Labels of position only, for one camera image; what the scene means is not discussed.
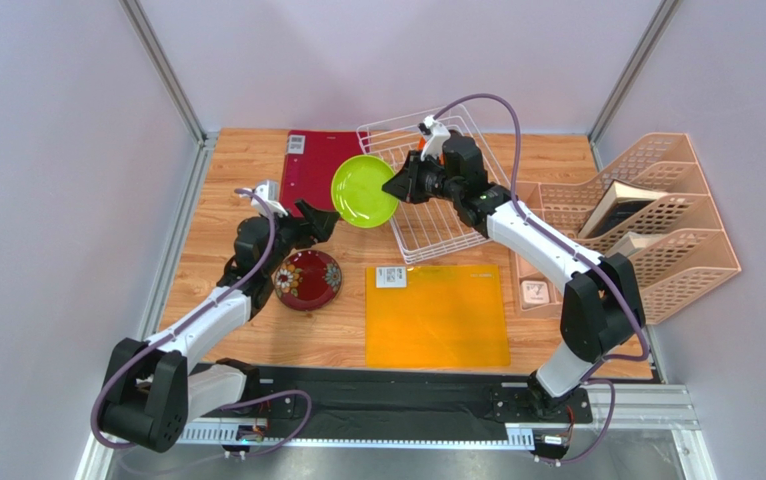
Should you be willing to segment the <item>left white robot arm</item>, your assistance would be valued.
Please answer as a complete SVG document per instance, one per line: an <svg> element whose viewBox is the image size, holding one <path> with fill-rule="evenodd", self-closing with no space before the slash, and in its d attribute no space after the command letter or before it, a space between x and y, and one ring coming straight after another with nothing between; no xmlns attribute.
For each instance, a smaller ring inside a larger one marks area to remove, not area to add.
<svg viewBox="0 0 766 480"><path fill-rule="evenodd" d="M248 373L237 362L195 368L219 341L252 320L275 291L273 276L294 251L330 239L340 218L296 201L298 216L242 190L257 214L241 221L234 254L216 287L192 312L145 340L113 348L90 413L96 440L110 449L163 453L188 422L241 401Z"/></svg>

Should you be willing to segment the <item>red floral plate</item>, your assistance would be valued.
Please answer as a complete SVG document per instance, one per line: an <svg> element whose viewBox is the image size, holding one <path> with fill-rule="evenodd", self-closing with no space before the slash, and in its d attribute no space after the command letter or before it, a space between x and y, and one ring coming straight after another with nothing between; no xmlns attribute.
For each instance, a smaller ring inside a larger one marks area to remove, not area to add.
<svg viewBox="0 0 766 480"><path fill-rule="evenodd" d="M328 253L307 249L286 258L273 275L275 295L295 311L314 311L333 302L343 286L338 262Z"/></svg>

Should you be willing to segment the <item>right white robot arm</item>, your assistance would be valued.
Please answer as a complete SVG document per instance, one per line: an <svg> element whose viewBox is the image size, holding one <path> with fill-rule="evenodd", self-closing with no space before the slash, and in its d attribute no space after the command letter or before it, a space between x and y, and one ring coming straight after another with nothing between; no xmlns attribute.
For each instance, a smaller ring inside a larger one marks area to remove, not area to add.
<svg viewBox="0 0 766 480"><path fill-rule="evenodd" d="M509 188L490 181L473 138L454 135L434 153L409 151L381 189L409 204L451 202L463 224L507 247L560 289L562 341L529 376L522 399L534 414L559 412L601 364L616 357L618 346L642 335L645 314L632 262L576 243Z"/></svg>

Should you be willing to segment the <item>green plastic plate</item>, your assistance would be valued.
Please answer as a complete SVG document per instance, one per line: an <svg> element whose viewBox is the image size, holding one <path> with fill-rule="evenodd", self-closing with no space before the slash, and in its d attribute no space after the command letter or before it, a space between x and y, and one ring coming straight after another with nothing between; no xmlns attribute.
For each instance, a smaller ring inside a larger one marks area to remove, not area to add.
<svg viewBox="0 0 766 480"><path fill-rule="evenodd" d="M331 182L331 200L341 219L362 229L387 223L399 201L382 187L394 176L393 168L373 155L356 155L344 161Z"/></svg>

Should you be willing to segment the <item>white wire dish rack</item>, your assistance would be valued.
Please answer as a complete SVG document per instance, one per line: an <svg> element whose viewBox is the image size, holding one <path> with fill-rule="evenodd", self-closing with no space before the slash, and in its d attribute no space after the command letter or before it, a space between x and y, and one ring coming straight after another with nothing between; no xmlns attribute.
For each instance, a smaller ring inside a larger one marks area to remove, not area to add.
<svg viewBox="0 0 766 480"><path fill-rule="evenodd" d="M356 133L364 153L395 171L384 191L398 201L389 223L407 264L488 241L479 231L483 214L510 179L464 105L367 123Z"/></svg>

